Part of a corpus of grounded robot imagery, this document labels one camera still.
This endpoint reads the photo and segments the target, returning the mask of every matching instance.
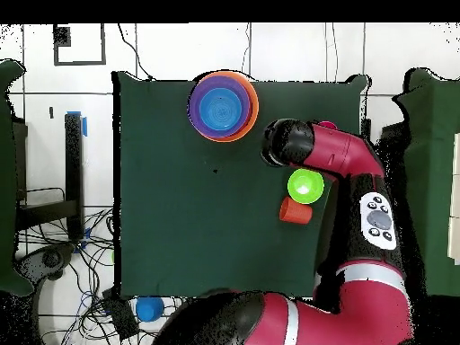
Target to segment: green tabletop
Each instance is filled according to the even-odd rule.
[[[124,295],[197,296],[211,288],[310,296],[323,208],[307,226],[279,221],[292,168],[260,159],[273,120],[330,120],[359,133],[367,77],[345,84],[255,82],[259,117],[233,143],[190,124],[193,82],[118,73],[121,104],[121,287]]]

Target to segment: black frame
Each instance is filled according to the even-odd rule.
[[[66,200],[42,205],[20,205],[16,214],[16,230],[21,231],[30,227],[46,224],[61,218],[66,218],[68,238],[79,241],[84,237],[83,211],[83,171],[82,171],[82,133],[80,115],[67,114],[66,128]],[[27,126],[23,119],[13,122],[16,144],[16,167],[18,172],[17,199],[26,198],[26,160],[25,138]]]
[[[60,29],[66,29],[69,35],[69,42],[61,42],[57,36]],[[105,65],[105,30],[104,24],[101,24],[101,61],[72,61],[72,62],[59,62],[59,47],[70,46],[70,28],[69,27],[58,27],[57,24],[53,24],[53,37],[54,37],[54,66],[89,66],[89,65]]]

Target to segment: purple cup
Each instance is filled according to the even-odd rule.
[[[236,124],[233,127],[227,130],[215,130],[209,128],[201,120],[199,115],[199,104],[201,103],[203,97],[209,91],[219,87],[234,92],[242,106],[240,119],[236,121]],[[246,89],[244,89],[244,87],[235,79],[223,75],[211,76],[210,78],[201,81],[195,86],[189,98],[188,113],[190,122],[195,129],[207,137],[229,137],[230,135],[233,135],[243,126],[249,116],[250,110],[251,104]]]

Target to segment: red robot arm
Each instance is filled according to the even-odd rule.
[[[225,293],[180,308],[153,345],[397,345],[412,337],[410,301],[384,170],[360,137],[281,119],[264,132],[261,157],[336,179],[332,241],[318,267],[314,302],[276,293]]]

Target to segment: blue cup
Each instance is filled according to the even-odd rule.
[[[154,322],[162,317],[164,303],[161,297],[138,297],[136,301],[136,315],[141,322]]]

